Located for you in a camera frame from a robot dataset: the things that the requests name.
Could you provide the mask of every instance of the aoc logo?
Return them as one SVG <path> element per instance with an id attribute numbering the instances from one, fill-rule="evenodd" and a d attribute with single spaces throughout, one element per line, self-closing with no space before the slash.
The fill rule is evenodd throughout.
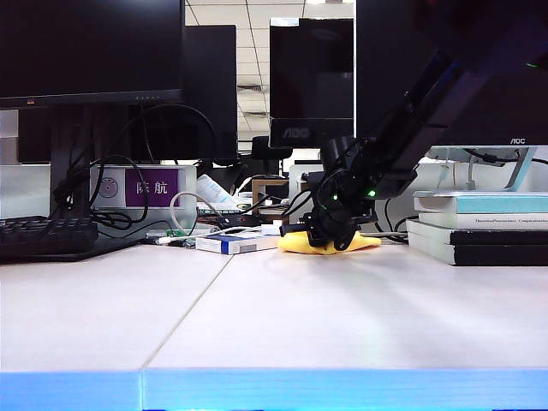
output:
<path id="1" fill-rule="evenodd" d="M 283 137 L 291 140 L 306 140 L 310 137 L 310 130 L 308 128 L 286 128 Z"/>

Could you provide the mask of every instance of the stack of books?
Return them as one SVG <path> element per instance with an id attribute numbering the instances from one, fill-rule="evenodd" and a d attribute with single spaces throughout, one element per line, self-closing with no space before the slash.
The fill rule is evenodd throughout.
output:
<path id="1" fill-rule="evenodd" d="M 417 192 L 409 246 L 452 265 L 548 265 L 548 193 Z"/>

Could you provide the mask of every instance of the black monitor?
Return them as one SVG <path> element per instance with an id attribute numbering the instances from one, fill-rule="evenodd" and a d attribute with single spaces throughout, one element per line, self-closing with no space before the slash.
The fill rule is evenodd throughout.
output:
<path id="1" fill-rule="evenodd" d="M 116 152 L 137 161 L 149 161 L 143 125 L 153 157 L 170 159 L 237 158 L 236 38 L 235 26 L 185 27 L 185 90 L 177 102 L 195 107 L 211 121 L 216 133 L 189 111 L 166 107 L 146 115 L 129 130 Z M 109 104 L 109 121 L 95 127 L 95 135 L 107 146 L 124 124 L 140 114 L 140 105 Z M 21 110 L 18 159 L 22 163 L 51 159 L 53 113 L 50 108 Z"/>
<path id="2" fill-rule="evenodd" d="M 195 26 L 184 29 L 182 102 L 211 121 L 216 138 L 195 114 L 165 108 L 146 117 L 153 156 L 158 159 L 237 158 L 235 26 Z M 140 107 L 132 110 L 138 114 Z M 131 133 L 131 157 L 148 160 L 142 127 Z"/>
<path id="3" fill-rule="evenodd" d="M 368 1 L 356 11 L 356 135 L 363 138 L 390 117 L 386 114 L 415 86 L 437 47 L 417 28 L 414 2 Z M 546 95 L 548 75 L 541 68 L 523 64 L 514 73 L 493 75 L 444 124 L 436 145 L 546 145 Z"/>
<path id="4" fill-rule="evenodd" d="M 182 0 L 0 3 L 0 107 L 151 101 L 182 89 Z"/>
<path id="5" fill-rule="evenodd" d="M 271 146 L 353 135 L 354 21 L 299 19 L 270 32 Z"/>

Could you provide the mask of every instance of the keyboard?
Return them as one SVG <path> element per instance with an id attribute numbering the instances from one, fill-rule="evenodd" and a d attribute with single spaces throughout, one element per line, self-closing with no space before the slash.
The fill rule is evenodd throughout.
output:
<path id="1" fill-rule="evenodd" d="M 0 220 L 0 260 L 44 254 L 81 253 L 98 238 L 91 218 L 21 217 Z"/>

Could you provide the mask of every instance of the book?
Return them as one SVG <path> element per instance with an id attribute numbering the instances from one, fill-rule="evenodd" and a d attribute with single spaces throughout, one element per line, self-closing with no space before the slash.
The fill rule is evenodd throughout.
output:
<path id="1" fill-rule="evenodd" d="M 458 214 L 548 212 L 548 193 L 418 191 L 414 209 Z"/>
<path id="2" fill-rule="evenodd" d="M 422 223 L 450 229 L 548 229 L 548 212 L 516 214 L 455 214 L 420 212 Z"/>
<path id="3" fill-rule="evenodd" d="M 452 245 L 548 245 L 548 230 L 448 229 L 408 220 L 408 232 Z"/>
<path id="4" fill-rule="evenodd" d="M 251 253 L 276 248 L 279 235 L 244 232 L 229 235 L 209 235 L 196 238 L 196 249 L 221 254 Z"/>
<path id="5" fill-rule="evenodd" d="M 548 245 L 452 245 L 412 232 L 409 246 L 451 265 L 531 266 L 548 265 Z"/>

